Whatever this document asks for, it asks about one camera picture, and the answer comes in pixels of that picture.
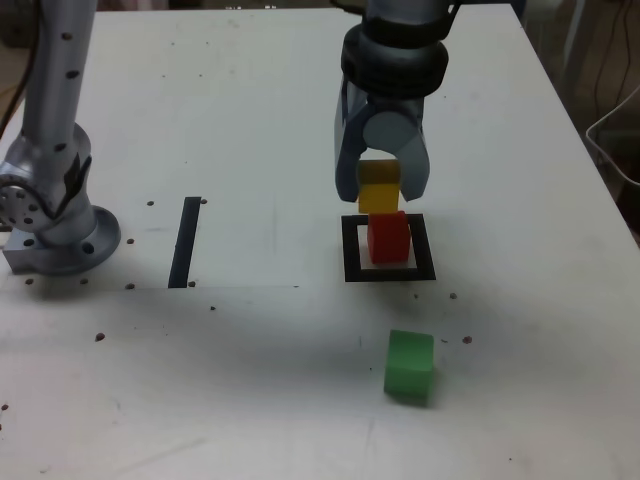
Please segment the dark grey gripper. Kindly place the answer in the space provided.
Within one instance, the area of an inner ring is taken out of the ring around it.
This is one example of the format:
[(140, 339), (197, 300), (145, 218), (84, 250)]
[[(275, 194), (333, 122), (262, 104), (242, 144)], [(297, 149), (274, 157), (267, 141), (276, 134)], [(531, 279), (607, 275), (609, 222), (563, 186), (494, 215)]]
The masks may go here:
[[(374, 110), (369, 120), (368, 103)], [(348, 79), (342, 80), (334, 122), (335, 186), (342, 201), (353, 203), (358, 198), (357, 164), (367, 147), (399, 162), (400, 190), (406, 201), (423, 196), (430, 175), (423, 112), (423, 98), (367, 97)]]

